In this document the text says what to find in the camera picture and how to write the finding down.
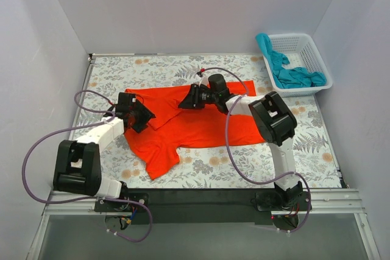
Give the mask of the orange t-shirt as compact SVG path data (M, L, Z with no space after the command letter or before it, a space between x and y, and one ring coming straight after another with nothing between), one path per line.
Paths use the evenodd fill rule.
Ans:
M146 172L154 180L179 163L177 148L210 148L225 145L245 146L264 143L252 117L226 118L214 105L201 110L178 107L189 86L126 89L141 97L155 115L141 133L129 128L124 136L131 151L146 164Z

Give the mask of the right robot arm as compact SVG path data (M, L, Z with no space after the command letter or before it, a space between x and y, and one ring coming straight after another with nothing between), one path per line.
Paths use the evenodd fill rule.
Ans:
M252 184L274 184L275 200L268 206L291 209L299 206L303 195L300 177L296 173L293 154L293 137L297 121L283 99L275 91L264 96L248 96L231 93L222 74L208 77L204 82L190 85L188 94L179 103L181 109L200 110L206 105L215 105L219 112L227 115L225 122L225 144L231 161L229 145L229 123L231 116L248 116L254 121L259 134L268 144L274 163L275 178L254 181L247 178L235 163L234 169L244 180Z

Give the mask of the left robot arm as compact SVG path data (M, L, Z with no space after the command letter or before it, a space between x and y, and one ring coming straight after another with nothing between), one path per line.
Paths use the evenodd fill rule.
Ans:
M59 144L54 190L107 198L114 210L125 210L130 197L122 191L123 183L103 176L101 153L128 129L141 133L153 118L153 112L136 94L119 93L117 103L103 112L97 126L73 141L64 140Z

